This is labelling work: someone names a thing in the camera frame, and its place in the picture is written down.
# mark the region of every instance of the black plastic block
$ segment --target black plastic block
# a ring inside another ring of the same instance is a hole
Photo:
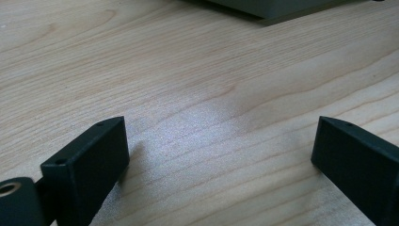
[[[40,165],[62,209],[59,226],[89,225],[129,164],[123,117],[98,122]]]
[[[0,225],[46,225],[32,179],[17,177],[0,183]]]
[[[399,225],[399,148],[355,124],[320,117],[312,163],[376,225]]]

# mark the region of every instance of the screw hole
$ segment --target screw hole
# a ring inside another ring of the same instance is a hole
[[[16,190],[20,188],[20,186],[21,183],[18,182],[11,182],[3,186],[0,186],[0,197],[5,197],[7,195],[14,193]]]
[[[67,163],[67,159],[61,158],[56,161],[57,165],[65,165]]]

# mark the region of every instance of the gray object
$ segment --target gray object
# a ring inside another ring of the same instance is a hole
[[[345,0],[208,0],[265,19],[277,19],[302,11],[337,5]]]

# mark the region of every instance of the wooden table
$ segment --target wooden table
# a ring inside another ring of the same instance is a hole
[[[399,145],[398,12],[2,1],[0,181],[123,115],[131,166],[92,225],[373,225],[310,156],[320,115]]]

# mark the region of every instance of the light wood surface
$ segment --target light wood surface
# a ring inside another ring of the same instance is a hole
[[[131,166],[92,225],[373,225],[310,157],[320,115],[399,145],[398,12],[3,0],[0,181],[123,115]]]

